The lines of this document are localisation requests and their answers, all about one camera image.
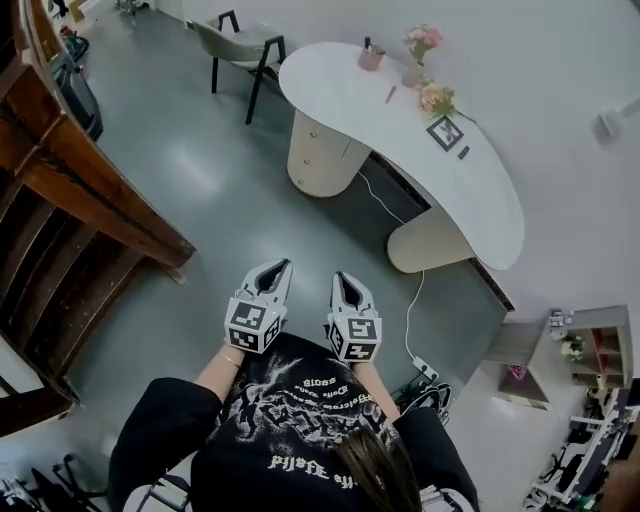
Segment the power strip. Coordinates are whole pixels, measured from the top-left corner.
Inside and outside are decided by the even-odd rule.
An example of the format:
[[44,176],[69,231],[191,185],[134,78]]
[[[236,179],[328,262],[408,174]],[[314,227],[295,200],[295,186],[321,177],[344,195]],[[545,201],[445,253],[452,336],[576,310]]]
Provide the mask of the power strip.
[[412,360],[413,366],[415,366],[422,375],[424,375],[429,380],[429,385],[433,384],[438,380],[440,376],[438,372],[436,372],[431,366],[429,366],[423,359],[418,356],[413,356]]

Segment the pen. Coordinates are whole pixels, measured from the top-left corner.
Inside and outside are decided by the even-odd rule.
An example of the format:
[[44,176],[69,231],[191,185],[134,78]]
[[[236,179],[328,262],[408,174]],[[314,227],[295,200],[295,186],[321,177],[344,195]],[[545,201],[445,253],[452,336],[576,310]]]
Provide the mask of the pen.
[[385,103],[389,103],[391,101],[391,98],[393,97],[393,93],[396,92],[397,87],[395,85],[393,85],[391,87],[391,90],[389,91],[389,94],[387,95],[387,100],[385,101]]

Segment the white chair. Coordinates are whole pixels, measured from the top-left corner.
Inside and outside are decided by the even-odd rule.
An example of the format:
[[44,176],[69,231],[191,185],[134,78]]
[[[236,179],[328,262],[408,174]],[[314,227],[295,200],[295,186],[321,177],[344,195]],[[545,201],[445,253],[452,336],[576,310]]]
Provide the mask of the white chair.
[[[222,33],[222,22],[231,19],[233,34]],[[213,57],[211,70],[211,93],[215,93],[218,83],[218,60],[222,59],[234,66],[246,69],[255,75],[246,124],[251,123],[253,111],[258,98],[258,89],[266,69],[277,72],[279,65],[286,58],[284,36],[272,32],[264,26],[240,30],[238,20],[233,11],[228,11],[206,23],[193,22],[200,37],[202,46]],[[278,45],[278,55],[271,55],[269,50],[273,44]]]

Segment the cylindrical desk base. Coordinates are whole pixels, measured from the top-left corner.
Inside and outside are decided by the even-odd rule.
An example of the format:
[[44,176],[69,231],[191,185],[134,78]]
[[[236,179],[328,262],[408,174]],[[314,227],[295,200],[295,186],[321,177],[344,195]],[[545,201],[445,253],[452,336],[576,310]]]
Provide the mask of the cylindrical desk base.
[[296,111],[287,170],[293,184],[313,197],[340,194],[371,150]]
[[409,274],[465,260],[474,254],[458,226],[436,205],[391,233],[387,255],[394,267]]

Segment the concrete floor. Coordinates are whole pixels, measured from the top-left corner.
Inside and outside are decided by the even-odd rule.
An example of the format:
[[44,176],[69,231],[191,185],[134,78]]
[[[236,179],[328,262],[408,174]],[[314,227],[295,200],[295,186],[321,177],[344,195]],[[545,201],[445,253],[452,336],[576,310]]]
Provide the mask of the concrete floor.
[[[420,276],[387,262],[396,227],[356,178],[338,197],[314,200],[289,182],[293,109],[263,88],[253,124],[244,125],[252,77],[211,60],[196,34],[161,13],[119,13],[84,35],[89,83],[104,120],[99,146],[126,178],[198,249],[187,283],[161,272],[137,278],[71,369],[93,414],[118,431],[149,381],[193,379],[223,335],[229,296],[253,266],[277,257],[295,265],[286,330],[324,340],[331,276],[352,273],[373,292],[383,318],[376,360],[390,389],[415,371],[404,349],[405,311]],[[374,164],[364,172],[398,215],[418,213]],[[426,273],[412,311],[410,345],[455,389],[471,378],[505,312],[467,263]]]

